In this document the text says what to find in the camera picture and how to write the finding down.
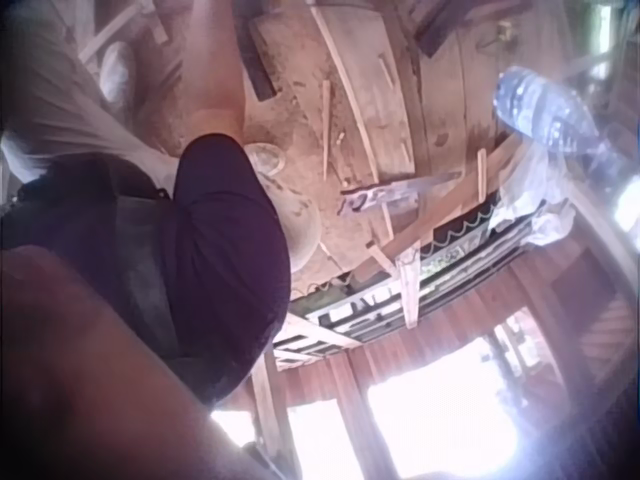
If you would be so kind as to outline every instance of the person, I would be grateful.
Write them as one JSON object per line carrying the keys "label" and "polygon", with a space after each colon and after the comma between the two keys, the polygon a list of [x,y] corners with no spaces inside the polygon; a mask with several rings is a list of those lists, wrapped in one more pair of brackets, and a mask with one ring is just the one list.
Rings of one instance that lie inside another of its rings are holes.
{"label": "person", "polygon": [[25,0],[7,13],[1,146],[24,185],[2,217],[2,248],[60,257],[212,407],[281,328],[291,270],[319,242],[317,207],[256,175],[242,147],[230,0],[193,3],[180,159],[125,128],[126,45],[107,50],[101,91],[64,33],[51,2]]}
{"label": "person", "polygon": [[0,476],[276,480],[51,252],[2,252]]}

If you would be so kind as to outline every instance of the bright window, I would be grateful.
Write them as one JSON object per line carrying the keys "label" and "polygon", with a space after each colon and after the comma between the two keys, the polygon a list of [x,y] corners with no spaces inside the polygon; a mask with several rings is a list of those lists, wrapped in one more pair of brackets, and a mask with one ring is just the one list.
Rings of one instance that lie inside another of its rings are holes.
{"label": "bright window", "polygon": [[369,403],[402,478],[465,477],[504,466],[517,431],[497,398],[504,388],[478,339],[431,365],[369,389]]}
{"label": "bright window", "polygon": [[211,418],[220,425],[229,438],[239,447],[256,439],[256,431],[249,412],[218,410]]}
{"label": "bright window", "polygon": [[336,400],[289,408],[303,480],[363,480]]}

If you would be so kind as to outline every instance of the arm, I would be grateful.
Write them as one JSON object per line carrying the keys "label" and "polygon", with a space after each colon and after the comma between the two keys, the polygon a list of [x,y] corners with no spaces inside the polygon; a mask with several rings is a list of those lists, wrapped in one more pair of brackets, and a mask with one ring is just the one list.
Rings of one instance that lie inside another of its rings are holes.
{"label": "arm", "polygon": [[188,141],[224,133],[242,144],[244,73],[231,0],[194,0],[183,66]]}
{"label": "arm", "polygon": [[56,257],[2,252],[2,297],[3,437],[29,464],[55,478],[272,478]]}

